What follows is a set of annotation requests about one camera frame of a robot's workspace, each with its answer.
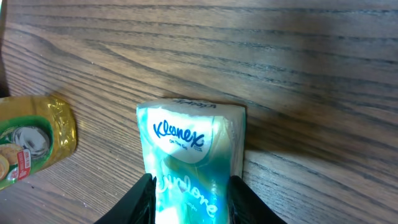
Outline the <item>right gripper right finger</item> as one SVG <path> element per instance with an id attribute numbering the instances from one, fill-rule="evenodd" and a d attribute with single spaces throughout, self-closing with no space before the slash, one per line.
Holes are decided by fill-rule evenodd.
<path id="1" fill-rule="evenodd" d="M 228 181 L 228 211 L 232 224 L 286 224 L 236 175 Z"/>

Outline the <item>teal tissue pack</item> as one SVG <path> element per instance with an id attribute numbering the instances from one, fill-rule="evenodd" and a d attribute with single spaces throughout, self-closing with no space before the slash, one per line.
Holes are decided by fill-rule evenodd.
<path id="1" fill-rule="evenodd" d="M 229 223 L 227 185 L 243 172 L 246 110 L 163 98 L 136 107 L 156 223 Z"/>

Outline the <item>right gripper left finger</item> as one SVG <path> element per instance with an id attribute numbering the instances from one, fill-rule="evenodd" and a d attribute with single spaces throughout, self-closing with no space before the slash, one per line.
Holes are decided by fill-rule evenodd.
<path id="1" fill-rule="evenodd" d="M 95 224 L 154 224 L 156 180 L 144 174 Z"/>

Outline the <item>yellow liquid bottle silver cap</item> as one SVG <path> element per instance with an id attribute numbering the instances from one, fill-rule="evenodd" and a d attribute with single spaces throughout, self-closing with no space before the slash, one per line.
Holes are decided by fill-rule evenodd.
<path id="1" fill-rule="evenodd" d="M 72 155 L 77 145 L 70 105 L 53 96 L 1 98 L 1 189 Z"/>

